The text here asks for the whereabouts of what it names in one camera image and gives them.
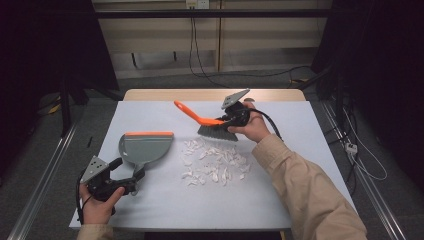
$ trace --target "white table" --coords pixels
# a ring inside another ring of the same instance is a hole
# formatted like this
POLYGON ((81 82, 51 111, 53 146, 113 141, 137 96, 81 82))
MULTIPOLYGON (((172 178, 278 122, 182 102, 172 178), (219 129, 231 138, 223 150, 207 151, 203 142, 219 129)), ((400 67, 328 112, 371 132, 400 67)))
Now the white table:
MULTIPOLYGON (((269 94, 264 96, 274 94, 281 98, 286 96, 285 92, 294 95, 299 92, 252 90, 246 97, 255 98, 255 106, 274 120, 285 143, 306 159, 320 165, 353 206, 309 102, 301 98, 300 101, 268 99, 262 102, 260 95, 267 91, 269 94)), ((118 104, 99 154, 101 159, 109 162, 119 157, 118 141, 127 131, 173 131, 174 140, 162 159, 146 165, 146 176, 141 180, 142 190, 137 196, 125 196, 118 202, 117 212, 110 224, 115 228, 136 231, 272 231, 290 228, 290 217, 279 202, 270 177, 250 154, 255 144, 244 136, 239 135, 237 143, 208 141, 211 144, 219 143, 221 147, 235 145, 237 152, 247 158, 251 163, 251 171, 243 180, 234 172, 233 180, 226 186, 210 180, 205 185, 187 186, 186 180, 181 177, 187 169, 181 156, 186 149, 184 142, 198 138, 199 125, 169 100, 183 101, 200 116, 218 117, 223 114, 220 109, 223 98, 219 101, 188 101, 187 97, 195 96, 187 93, 178 95, 178 92, 183 93, 182 90, 176 90, 175 94, 169 90, 165 92, 167 97, 164 101, 123 101, 118 104)), ((189 158, 199 161, 197 156, 189 158)), ((124 163, 112 172, 111 177, 122 179, 131 175, 132 165, 124 163)), ((76 218, 74 215, 70 227, 79 228, 76 218)))

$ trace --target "power outlet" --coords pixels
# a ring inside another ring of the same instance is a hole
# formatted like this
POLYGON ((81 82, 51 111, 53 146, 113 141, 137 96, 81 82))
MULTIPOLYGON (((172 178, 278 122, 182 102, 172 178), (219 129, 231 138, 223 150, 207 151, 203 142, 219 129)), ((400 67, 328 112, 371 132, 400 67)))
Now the power outlet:
POLYGON ((356 146, 355 144, 346 143, 345 147, 346 147, 346 152, 351 153, 353 155, 355 155, 358 152, 358 146, 356 146))
POLYGON ((197 9, 197 0, 186 0, 187 9, 197 9))
POLYGON ((197 0, 197 9, 209 9, 209 0, 197 0))

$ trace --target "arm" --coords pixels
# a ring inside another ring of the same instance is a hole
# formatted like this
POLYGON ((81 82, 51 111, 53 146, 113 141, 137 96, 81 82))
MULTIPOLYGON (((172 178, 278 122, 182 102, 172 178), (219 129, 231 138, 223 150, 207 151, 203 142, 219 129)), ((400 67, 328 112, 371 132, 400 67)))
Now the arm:
POLYGON ((292 152, 271 134, 260 115, 252 112, 247 126, 228 130, 258 143, 253 155, 270 174, 289 211, 295 239, 366 239, 361 219, 331 179, 318 165, 292 152))
POLYGON ((80 185, 80 195, 85 205, 83 206, 84 225, 81 226, 78 233, 78 240, 113 239, 113 228, 107 223, 112 214, 113 206, 122 197, 124 191, 125 189, 120 187, 106 202, 101 202, 91 197, 85 185, 80 185))

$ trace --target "sleeve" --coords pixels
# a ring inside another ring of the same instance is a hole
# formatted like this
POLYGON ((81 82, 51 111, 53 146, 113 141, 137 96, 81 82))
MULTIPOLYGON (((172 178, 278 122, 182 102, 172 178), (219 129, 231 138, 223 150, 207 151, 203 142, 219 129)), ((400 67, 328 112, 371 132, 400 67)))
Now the sleeve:
POLYGON ((84 224, 78 233, 77 240, 111 240, 112 226, 105 224, 84 224))
POLYGON ((358 214, 318 165, 292 152, 274 134, 252 153, 270 174, 291 216, 295 239, 366 239, 358 214))

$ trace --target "table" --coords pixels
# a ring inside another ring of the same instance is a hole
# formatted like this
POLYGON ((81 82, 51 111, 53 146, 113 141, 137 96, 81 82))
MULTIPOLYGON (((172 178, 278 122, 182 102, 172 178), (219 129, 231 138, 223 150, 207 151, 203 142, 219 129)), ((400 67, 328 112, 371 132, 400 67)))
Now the table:
MULTIPOLYGON (((186 167, 180 163, 178 155, 182 152, 183 142, 193 138, 198 125, 192 124, 192 120, 175 106, 170 107, 173 105, 170 101, 184 101, 199 111, 199 115, 205 116, 222 111, 219 107, 224 97, 239 90, 137 89, 127 92, 124 101, 118 104, 104 140, 99 154, 101 159, 111 161, 119 155, 117 141, 123 132, 132 130, 131 126, 153 131, 161 130, 163 126, 173 127, 171 130, 175 136, 164 159, 146 166, 141 194, 122 198, 110 224, 124 230, 153 232, 276 231, 291 226, 290 217, 279 202, 269 176, 250 154, 254 143, 242 138, 244 136, 239 137, 237 150, 247 156, 252 170, 243 182, 236 179, 225 187, 207 183, 196 188, 181 180, 186 167), (157 117, 156 122, 151 123, 147 119, 151 115, 157 117), (178 123, 178 127, 170 125, 169 121, 178 123)), ((320 165, 353 206, 312 108, 302 92, 294 89, 253 89, 245 97, 255 99, 258 108, 275 118, 273 120, 286 144, 320 165)), ((122 171, 112 172, 111 177, 128 177, 131 170, 124 166, 122 171)), ((79 227, 76 216, 70 227, 79 227)))

